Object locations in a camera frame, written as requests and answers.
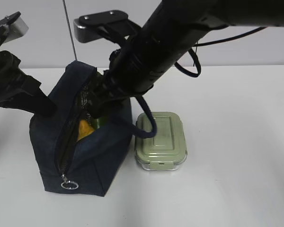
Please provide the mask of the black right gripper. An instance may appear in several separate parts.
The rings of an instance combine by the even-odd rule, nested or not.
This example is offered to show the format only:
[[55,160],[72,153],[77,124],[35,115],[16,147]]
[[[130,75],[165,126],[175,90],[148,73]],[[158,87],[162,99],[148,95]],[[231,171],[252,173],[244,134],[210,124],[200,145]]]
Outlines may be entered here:
[[93,118],[102,116],[120,115],[131,113],[130,98],[119,93],[111,79],[108,71],[104,74],[96,72],[89,83],[89,113]]

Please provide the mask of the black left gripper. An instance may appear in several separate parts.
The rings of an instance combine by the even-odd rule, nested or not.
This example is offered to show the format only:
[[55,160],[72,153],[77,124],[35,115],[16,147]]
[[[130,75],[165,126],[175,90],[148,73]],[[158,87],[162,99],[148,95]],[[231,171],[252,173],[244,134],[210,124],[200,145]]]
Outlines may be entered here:
[[40,89],[41,82],[25,74],[19,64],[0,63],[0,107],[51,117],[56,105]]

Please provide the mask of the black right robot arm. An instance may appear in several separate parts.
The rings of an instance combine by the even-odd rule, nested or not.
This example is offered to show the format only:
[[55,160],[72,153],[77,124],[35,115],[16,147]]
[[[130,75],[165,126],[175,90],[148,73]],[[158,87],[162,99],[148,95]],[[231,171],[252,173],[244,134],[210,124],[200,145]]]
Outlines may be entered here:
[[284,0],[164,0],[136,34],[119,33],[121,11],[80,18],[86,27],[120,45],[109,70],[93,88],[88,110],[95,118],[141,96],[200,39],[229,26],[284,27]]

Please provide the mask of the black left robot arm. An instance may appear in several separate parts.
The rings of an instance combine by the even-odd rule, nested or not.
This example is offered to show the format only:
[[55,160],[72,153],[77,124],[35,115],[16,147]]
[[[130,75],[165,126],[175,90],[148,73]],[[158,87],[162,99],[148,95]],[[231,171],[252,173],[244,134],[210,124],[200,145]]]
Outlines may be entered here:
[[19,68],[20,62],[10,52],[0,52],[0,107],[52,116],[56,105],[40,89],[41,82]]

